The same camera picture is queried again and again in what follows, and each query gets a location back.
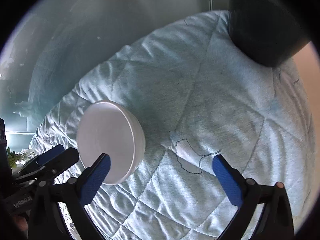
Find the white bowl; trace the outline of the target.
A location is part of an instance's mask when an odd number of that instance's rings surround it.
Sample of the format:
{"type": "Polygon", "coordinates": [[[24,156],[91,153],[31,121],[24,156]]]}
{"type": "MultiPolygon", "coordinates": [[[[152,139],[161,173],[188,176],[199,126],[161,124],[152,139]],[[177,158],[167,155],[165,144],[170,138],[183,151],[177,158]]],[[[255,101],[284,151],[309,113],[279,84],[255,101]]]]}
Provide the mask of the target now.
{"type": "Polygon", "coordinates": [[[138,119],[113,101],[99,101],[88,107],[76,134],[77,149],[84,167],[100,154],[110,156],[111,168],[103,183],[117,185],[138,168],[145,153],[145,135],[138,119]]]}

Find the light blue quilted tablecloth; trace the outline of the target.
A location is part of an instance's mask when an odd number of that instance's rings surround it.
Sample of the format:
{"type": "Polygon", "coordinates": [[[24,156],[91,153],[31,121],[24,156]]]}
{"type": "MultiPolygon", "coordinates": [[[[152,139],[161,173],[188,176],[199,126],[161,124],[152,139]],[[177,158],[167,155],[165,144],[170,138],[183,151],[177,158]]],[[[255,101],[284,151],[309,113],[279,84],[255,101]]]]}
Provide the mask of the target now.
{"type": "Polygon", "coordinates": [[[216,239],[236,207],[212,172],[221,153],[259,184],[282,181],[298,227],[310,203],[316,140],[292,60],[277,68],[232,43],[228,12],[189,16],[124,46],[88,72],[46,115],[37,153],[76,145],[85,109],[114,101],[140,122],[144,159],[126,181],[102,185],[87,211],[106,239],[216,239]]]}

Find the black object at table edge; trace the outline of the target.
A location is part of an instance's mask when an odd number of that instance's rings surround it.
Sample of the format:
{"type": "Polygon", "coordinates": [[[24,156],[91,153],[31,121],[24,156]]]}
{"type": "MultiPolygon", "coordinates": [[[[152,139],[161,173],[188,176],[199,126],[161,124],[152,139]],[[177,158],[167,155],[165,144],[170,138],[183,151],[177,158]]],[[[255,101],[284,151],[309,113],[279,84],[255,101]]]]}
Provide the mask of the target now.
{"type": "Polygon", "coordinates": [[[250,59],[277,67],[310,40],[279,0],[229,0],[228,33],[250,59]]]}

